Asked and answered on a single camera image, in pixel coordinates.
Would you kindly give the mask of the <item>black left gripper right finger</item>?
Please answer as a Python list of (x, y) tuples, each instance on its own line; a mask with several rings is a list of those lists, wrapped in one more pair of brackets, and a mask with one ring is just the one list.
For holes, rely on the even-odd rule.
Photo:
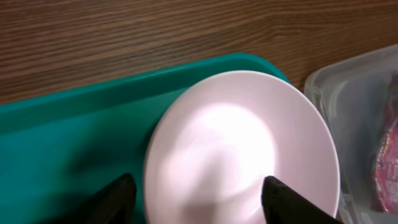
[(267, 224), (342, 224), (271, 175), (264, 178), (261, 204)]

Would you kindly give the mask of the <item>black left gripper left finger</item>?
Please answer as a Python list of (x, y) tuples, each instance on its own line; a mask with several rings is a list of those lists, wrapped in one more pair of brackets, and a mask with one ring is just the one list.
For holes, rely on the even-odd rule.
[(125, 173), (90, 198), (87, 224), (130, 224), (137, 187), (131, 174)]

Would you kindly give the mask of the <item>pink white bowl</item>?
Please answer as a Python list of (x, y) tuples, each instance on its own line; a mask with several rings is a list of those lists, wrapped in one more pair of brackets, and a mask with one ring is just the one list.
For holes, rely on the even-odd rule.
[(338, 158), (316, 107), (272, 75), (213, 75), (180, 95), (153, 132), (144, 168), (146, 220), (264, 223), (268, 175), (336, 215)]

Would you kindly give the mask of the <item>red snack wrapper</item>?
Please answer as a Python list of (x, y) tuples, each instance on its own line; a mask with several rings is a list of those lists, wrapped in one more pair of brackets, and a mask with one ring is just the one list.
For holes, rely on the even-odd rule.
[(376, 203), (384, 213), (397, 214), (397, 71), (391, 74), (384, 107), (382, 138), (375, 153), (372, 178)]

